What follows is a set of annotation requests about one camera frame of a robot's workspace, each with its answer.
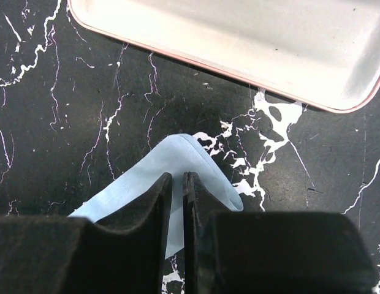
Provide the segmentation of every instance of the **tray rim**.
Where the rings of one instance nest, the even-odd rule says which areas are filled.
[[[154,46],[147,45],[147,44],[135,41],[135,40],[127,39],[127,38],[125,38],[123,36],[112,34],[111,32],[107,32],[107,31],[104,31],[102,29],[95,28],[94,26],[91,26],[91,25],[83,22],[77,16],[77,13],[74,10],[73,5],[72,5],[72,3],[74,1],[77,1],[77,0],[68,0],[69,10],[70,10],[70,12],[71,12],[74,20],[80,26],[82,26],[85,29],[88,29],[90,31],[96,32],[98,34],[102,34],[104,36],[111,37],[111,38],[116,39],[116,40],[120,40],[122,42],[129,43],[131,45],[134,45],[136,47],[140,47],[142,49],[147,49],[147,50],[152,51],[154,53],[159,53],[161,55],[170,57],[172,59],[179,60],[179,61],[184,62],[184,63],[188,63],[188,64],[196,66],[196,67],[200,67],[200,68],[205,69],[207,71],[210,71],[212,73],[216,73],[216,74],[219,74],[219,75],[231,78],[233,80],[237,80],[237,81],[240,81],[242,83],[249,84],[251,86],[255,86],[255,87],[258,87],[258,88],[265,89],[266,91],[269,91],[269,92],[272,92],[272,93],[275,93],[275,94],[287,97],[287,98],[295,100],[295,101],[299,101],[301,103],[304,103],[304,104],[307,104],[307,105],[310,105],[310,106],[313,106],[313,107],[316,107],[316,108],[319,108],[321,110],[325,110],[325,111],[328,111],[328,112],[331,112],[331,113],[337,113],[337,114],[351,113],[353,111],[361,109],[362,107],[364,107],[366,104],[368,104],[370,102],[370,100],[376,95],[376,93],[378,92],[378,90],[380,88],[380,75],[379,75],[376,83],[373,86],[373,89],[370,91],[369,95],[366,98],[364,98],[363,101],[361,101],[361,103],[357,104],[354,107],[348,108],[348,109],[337,109],[337,108],[328,107],[328,106],[325,106],[325,105],[322,105],[322,104],[319,104],[319,103],[316,103],[316,102],[312,102],[312,101],[310,101],[310,100],[308,100],[306,98],[299,97],[299,96],[296,96],[296,95],[293,95],[293,94],[289,94],[289,93],[284,92],[284,91],[280,91],[279,89],[276,89],[274,87],[265,86],[265,85],[263,85],[260,82],[257,82],[257,81],[254,81],[254,80],[249,80],[247,78],[243,78],[243,77],[241,77],[239,75],[235,75],[234,73],[230,73],[230,72],[228,72],[226,70],[221,70],[221,69],[218,69],[216,67],[210,66],[208,64],[204,64],[202,62],[195,61],[195,60],[186,58],[184,56],[177,55],[175,53],[169,53],[169,52],[164,51],[163,49],[156,48]]]

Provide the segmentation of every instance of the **tabletop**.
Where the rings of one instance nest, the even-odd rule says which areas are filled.
[[[380,90],[326,113],[87,31],[66,1],[0,0],[0,215],[68,215],[178,133],[245,210],[346,214],[380,293]],[[183,268],[169,259],[164,293],[183,292]]]

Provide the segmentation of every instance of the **folded cloth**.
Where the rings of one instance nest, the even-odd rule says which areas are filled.
[[[196,172],[205,187],[232,211],[243,209],[242,201],[209,154],[187,134],[171,135],[154,147],[103,191],[76,209],[70,217],[92,222],[114,213],[146,192],[164,173],[172,175],[172,204],[165,257],[177,253],[183,241],[183,174]]]

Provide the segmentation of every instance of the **white tray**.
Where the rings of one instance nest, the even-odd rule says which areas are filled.
[[[380,0],[69,0],[82,26],[328,111],[380,85]]]

